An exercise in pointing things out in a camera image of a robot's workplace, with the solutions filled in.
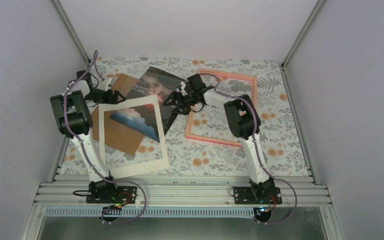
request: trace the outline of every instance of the gray floor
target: gray floor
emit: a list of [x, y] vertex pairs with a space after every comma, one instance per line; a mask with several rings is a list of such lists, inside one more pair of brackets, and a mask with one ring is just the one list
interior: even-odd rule
[[[273, 211], [272, 221], [290, 209]], [[300, 207], [288, 221], [273, 226], [257, 225], [243, 218], [139, 218], [123, 225], [104, 225], [97, 217], [47, 217], [42, 240], [324, 240], [325, 229], [318, 207]]]

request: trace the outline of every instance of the white picture frame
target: white picture frame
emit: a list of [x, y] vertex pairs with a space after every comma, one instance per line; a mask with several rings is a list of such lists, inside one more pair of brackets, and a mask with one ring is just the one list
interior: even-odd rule
[[140, 162], [126, 166], [112, 168], [109, 171], [115, 179], [126, 178], [130, 176], [145, 174], [170, 168], [169, 155], [167, 153], [166, 138], [164, 136], [163, 121], [160, 114], [160, 105], [156, 95], [144, 96], [135, 99], [126, 100], [119, 104], [99, 104], [99, 155], [104, 164], [105, 156], [105, 131], [104, 131], [104, 112], [114, 111], [126, 108], [132, 108], [142, 105], [152, 104], [154, 106], [156, 125], [158, 129], [159, 144], [161, 147], [162, 158], [152, 161]]

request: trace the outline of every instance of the white wall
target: white wall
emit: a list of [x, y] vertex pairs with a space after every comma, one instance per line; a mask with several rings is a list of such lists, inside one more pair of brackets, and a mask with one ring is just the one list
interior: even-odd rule
[[384, 1], [326, 1], [286, 69], [346, 238], [384, 239]]
[[283, 62], [317, 0], [60, 0], [88, 55]]
[[59, 149], [49, 98], [80, 55], [49, 0], [0, 1], [0, 239], [18, 239]]

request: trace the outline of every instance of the dark photograph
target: dark photograph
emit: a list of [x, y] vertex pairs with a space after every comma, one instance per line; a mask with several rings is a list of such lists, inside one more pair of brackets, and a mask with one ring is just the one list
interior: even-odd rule
[[[156, 95], [158, 97], [162, 126], [165, 128], [172, 114], [173, 106], [162, 106], [162, 104], [182, 81], [183, 79], [180, 77], [156, 67], [150, 67], [127, 94], [126, 99]], [[157, 118], [155, 116], [154, 105], [152, 104], [120, 109], [111, 114], [110, 118], [160, 142]]]

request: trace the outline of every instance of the table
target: table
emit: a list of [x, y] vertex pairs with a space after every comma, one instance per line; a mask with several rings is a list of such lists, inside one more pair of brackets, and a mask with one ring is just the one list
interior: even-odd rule
[[[99, 72], [113, 78], [121, 73], [140, 78], [150, 66], [181, 78], [199, 68], [256, 76], [257, 112], [261, 118], [261, 147], [266, 167], [275, 176], [307, 176], [291, 107], [280, 65], [267, 60], [188, 59], [148, 57], [99, 57]], [[166, 134], [170, 169], [149, 172], [155, 176], [248, 176], [248, 164], [241, 147], [185, 138], [187, 116], [178, 116]], [[106, 146], [106, 164], [117, 168], [159, 158], [159, 144], [145, 137], [134, 156]], [[60, 174], [87, 174], [77, 149], [69, 143]]]

